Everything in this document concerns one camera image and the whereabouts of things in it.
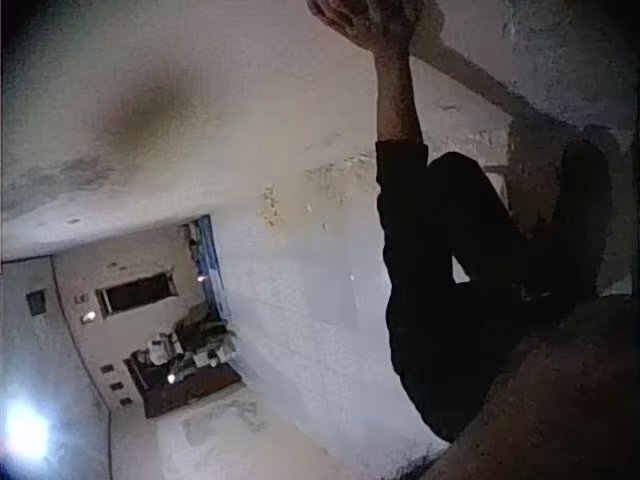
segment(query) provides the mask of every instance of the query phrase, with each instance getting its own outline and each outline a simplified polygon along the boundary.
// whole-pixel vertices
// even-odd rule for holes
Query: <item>hand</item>
[[[311,13],[377,57],[409,55],[422,0],[307,0]]]

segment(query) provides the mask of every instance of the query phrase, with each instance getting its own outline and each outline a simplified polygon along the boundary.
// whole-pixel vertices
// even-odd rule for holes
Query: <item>bright light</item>
[[[42,459],[47,452],[49,422],[25,405],[16,405],[8,413],[9,451],[28,460]]]

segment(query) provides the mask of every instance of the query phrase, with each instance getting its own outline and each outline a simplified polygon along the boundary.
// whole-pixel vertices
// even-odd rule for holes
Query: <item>window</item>
[[[178,295],[171,273],[141,278],[96,292],[105,317]]]
[[[47,301],[44,296],[44,290],[27,293],[27,304],[32,317],[45,313],[47,311]]]

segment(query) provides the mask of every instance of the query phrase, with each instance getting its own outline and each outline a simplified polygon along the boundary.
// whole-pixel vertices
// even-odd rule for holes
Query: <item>wall light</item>
[[[41,460],[47,453],[49,422],[23,404],[14,405],[7,413],[9,451],[28,460]]]

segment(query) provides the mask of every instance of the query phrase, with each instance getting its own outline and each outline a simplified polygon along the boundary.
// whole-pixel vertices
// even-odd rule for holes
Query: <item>white floor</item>
[[[231,387],[157,419],[114,414],[115,480],[351,480],[355,474],[263,398]]]

